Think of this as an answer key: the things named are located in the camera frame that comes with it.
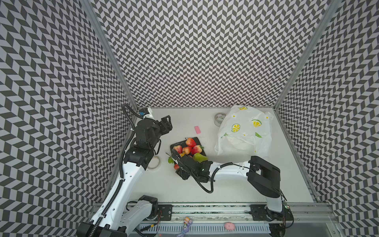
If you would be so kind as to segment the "orange fake fruit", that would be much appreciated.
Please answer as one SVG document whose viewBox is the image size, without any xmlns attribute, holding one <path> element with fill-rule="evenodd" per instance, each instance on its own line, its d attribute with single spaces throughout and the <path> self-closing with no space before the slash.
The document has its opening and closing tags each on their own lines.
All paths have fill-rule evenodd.
<svg viewBox="0 0 379 237">
<path fill-rule="evenodd" d="M 195 140 L 193 139 L 193 138 L 188 138 L 187 140 L 186 140 L 186 145 L 187 146 L 189 146 L 189 147 L 195 147 L 197 144 L 196 144 L 196 142 L 195 142 Z"/>
</svg>

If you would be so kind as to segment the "peach fake apple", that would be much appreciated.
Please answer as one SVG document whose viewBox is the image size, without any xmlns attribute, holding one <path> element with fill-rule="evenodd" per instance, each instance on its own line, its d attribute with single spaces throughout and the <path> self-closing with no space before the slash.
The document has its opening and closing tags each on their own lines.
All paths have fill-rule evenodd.
<svg viewBox="0 0 379 237">
<path fill-rule="evenodd" d="M 183 153 L 183 148 L 181 145 L 174 146 L 173 149 L 177 151 L 179 154 Z"/>
</svg>

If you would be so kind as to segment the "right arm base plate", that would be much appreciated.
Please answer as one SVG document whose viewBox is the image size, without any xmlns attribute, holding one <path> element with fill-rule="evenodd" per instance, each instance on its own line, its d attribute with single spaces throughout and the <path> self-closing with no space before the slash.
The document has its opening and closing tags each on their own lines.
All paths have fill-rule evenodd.
<svg viewBox="0 0 379 237">
<path fill-rule="evenodd" d="M 249 214 L 252 216 L 254 221 L 283 221 L 283 211 L 274 212 L 270 211 L 266 205 L 263 204 L 252 204 L 250 205 Z"/>
</svg>

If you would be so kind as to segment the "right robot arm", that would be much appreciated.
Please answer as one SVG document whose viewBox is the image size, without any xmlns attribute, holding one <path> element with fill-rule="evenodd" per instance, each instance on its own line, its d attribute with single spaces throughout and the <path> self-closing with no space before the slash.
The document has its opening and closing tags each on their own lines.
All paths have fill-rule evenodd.
<svg viewBox="0 0 379 237">
<path fill-rule="evenodd" d="M 177 174 L 183 180 L 192 177 L 206 193 L 213 193 L 214 183 L 222 179 L 246 181 L 266 198 L 266 214 L 262 220 L 283 223 L 289 220 L 288 206 L 283 203 L 285 198 L 280 189 L 280 169 L 266 160 L 252 156 L 242 163 L 200 163 L 189 155 L 180 155 L 175 149 L 171 150 L 171 158 L 179 166 Z"/>
</svg>

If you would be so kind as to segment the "red fake strawberry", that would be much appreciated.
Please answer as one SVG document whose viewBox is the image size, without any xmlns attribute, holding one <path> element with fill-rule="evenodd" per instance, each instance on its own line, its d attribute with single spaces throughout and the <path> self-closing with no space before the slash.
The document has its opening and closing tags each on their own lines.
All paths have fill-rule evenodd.
<svg viewBox="0 0 379 237">
<path fill-rule="evenodd" d="M 201 153 L 202 150 L 203 150 L 203 147 L 202 147 L 201 145 L 196 145 L 196 146 L 194 146 L 194 147 L 192 148 L 192 150 L 191 150 L 191 154 L 192 154 L 192 155 L 195 155 L 195 154 L 197 154 L 197 153 Z"/>
</svg>

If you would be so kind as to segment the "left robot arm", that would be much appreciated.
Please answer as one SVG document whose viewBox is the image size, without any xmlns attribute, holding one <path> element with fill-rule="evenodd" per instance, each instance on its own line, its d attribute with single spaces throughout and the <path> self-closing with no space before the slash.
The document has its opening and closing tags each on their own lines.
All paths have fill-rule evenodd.
<svg viewBox="0 0 379 237">
<path fill-rule="evenodd" d="M 155 148 L 160 148 L 160 138 L 173 128 L 171 117 L 165 116 L 157 121 L 151 108 L 142 108 L 138 112 L 128 104 L 122 104 L 121 108 L 131 123 L 132 134 L 118 162 L 117 180 L 90 221 L 80 223 L 78 237 L 127 237 L 143 220 L 155 218 L 158 214 L 157 198 L 142 196 L 123 215 L 134 186 L 157 154 Z"/>
</svg>

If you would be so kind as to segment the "red peach fake fruit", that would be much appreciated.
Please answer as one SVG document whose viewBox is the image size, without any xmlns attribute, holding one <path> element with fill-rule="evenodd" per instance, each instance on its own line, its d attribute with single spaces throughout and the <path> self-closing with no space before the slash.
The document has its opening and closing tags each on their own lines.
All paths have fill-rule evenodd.
<svg viewBox="0 0 379 237">
<path fill-rule="evenodd" d="M 191 151 L 192 151 L 192 147 L 190 147 L 190 146 L 186 146 L 183 148 L 183 153 L 186 155 L 190 154 Z"/>
</svg>

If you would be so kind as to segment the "green fake pear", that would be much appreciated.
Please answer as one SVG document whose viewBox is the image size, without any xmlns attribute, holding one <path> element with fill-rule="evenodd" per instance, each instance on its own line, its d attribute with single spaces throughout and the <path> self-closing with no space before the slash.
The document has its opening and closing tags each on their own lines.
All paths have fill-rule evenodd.
<svg viewBox="0 0 379 237">
<path fill-rule="evenodd" d="M 201 153 L 196 153 L 193 155 L 193 159 L 199 163 L 202 163 L 202 162 L 205 162 L 205 161 L 208 161 L 208 158 L 204 155 L 202 155 Z"/>
</svg>

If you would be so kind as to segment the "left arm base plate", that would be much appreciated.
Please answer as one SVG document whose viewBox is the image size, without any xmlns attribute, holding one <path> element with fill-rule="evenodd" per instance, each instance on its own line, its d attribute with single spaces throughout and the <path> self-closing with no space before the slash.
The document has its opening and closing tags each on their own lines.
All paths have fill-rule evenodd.
<svg viewBox="0 0 379 237">
<path fill-rule="evenodd" d="M 172 211 L 173 211 L 173 205 L 159 204 L 158 214 L 159 214 L 160 221 L 171 221 Z"/>
</svg>

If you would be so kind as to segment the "white plastic bag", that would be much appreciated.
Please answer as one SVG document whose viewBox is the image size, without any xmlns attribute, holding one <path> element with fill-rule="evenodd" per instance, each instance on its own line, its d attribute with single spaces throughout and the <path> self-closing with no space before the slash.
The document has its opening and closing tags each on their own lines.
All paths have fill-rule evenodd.
<svg viewBox="0 0 379 237">
<path fill-rule="evenodd" d="M 272 143 L 270 112 L 246 105 L 234 105 L 224 117 L 215 145 L 217 155 L 268 157 Z"/>
</svg>

